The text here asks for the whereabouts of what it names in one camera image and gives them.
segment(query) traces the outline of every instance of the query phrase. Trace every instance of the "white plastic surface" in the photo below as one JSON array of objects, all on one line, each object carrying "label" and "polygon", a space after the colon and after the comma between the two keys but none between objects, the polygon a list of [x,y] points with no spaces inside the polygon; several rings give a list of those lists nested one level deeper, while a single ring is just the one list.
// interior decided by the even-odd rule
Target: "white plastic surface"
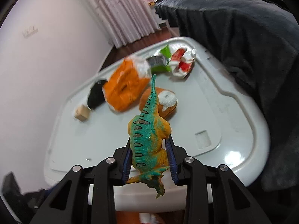
[{"label": "white plastic surface", "polygon": [[[227,164],[245,185],[261,173],[269,152],[269,132],[263,115],[252,98],[235,83],[220,62],[190,38],[171,38],[134,53],[146,58],[169,44],[172,52],[185,47],[196,49],[193,70],[185,80],[160,74],[156,86],[172,90],[178,98],[176,113],[169,120],[174,143],[186,149],[203,164]],[[90,85],[109,78],[122,62],[111,65],[72,93],[57,117],[44,165],[45,179],[54,185],[74,165],[90,167],[126,145],[128,122],[140,111],[138,102],[129,111],[116,114],[107,104],[91,113],[86,122],[73,118],[74,107],[88,94]],[[132,168],[130,176],[137,174]],[[114,187],[119,211],[163,212],[184,209],[186,187],[174,185],[170,172],[162,178],[165,195],[145,184]],[[90,188],[89,201],[92,201]]]}]

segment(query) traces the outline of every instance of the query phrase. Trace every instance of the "metal screw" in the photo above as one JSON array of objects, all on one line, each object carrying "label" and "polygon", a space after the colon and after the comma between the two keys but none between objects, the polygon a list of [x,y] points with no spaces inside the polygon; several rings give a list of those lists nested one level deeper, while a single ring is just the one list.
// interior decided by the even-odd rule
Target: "metal screw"
[{"label": "metal screw", "polygon": [[226,166],[225,164],[221,164],[221,165],[219,166],[219,168],[220,168],[220,170],[223,171],[223,172],[225,172],[225,171],[228,170],[228,166]]},{"label": "metal screw", "polygon": [[79,165],[73,166],[73,171],[74,172],[79,172],[81,167]]},{"label": "metal screw", "polygon": [[192,162],[194,162],[194,158],[191,157],[191,156],[188,156],[188,157],[185,158],[185,161],[188,162],[188,163],[192,163]]},{"label": "metal screw", "polygon": [[106,162],[107,162],[108,164],[111,164],[111,163],[114,163],[114,162],[115,162],[115,159],[114,159],[113,157],[108,157],[108,158],[106,159]]}]

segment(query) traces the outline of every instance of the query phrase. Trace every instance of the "black blanket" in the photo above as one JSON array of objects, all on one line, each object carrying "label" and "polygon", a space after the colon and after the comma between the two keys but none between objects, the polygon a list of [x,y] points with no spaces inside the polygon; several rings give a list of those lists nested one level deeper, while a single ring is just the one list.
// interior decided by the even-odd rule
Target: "black blanket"
[{"label": "black blanket", "polygon": [[271,149],[266,191],[299,183],[299,25],[261,0],[164,0],[156,12],[215,55],[268,122]]}]

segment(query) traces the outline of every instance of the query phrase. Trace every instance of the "beige cube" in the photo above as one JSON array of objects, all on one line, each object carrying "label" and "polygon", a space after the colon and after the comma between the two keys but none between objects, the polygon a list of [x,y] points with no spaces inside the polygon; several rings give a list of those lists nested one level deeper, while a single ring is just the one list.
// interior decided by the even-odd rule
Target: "beige cube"
[{"label": "beige cube", "polygon": [[80,105],[75,111],[75,118],[80,121],[86,121],[89,118],[90,109],[85,105]]}]

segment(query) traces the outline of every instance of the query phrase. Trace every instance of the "white wall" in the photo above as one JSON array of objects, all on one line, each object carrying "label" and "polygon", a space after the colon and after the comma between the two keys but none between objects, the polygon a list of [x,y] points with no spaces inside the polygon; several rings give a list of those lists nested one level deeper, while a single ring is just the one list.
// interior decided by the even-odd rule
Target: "white wall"
[{"label": "white wall", "polygon": [[[25,39],[27,27],[38,32]],[[112,48],[80,0],[19,0],[0,28],[0,182],[46,188],[45,150],[64,98]]]}]

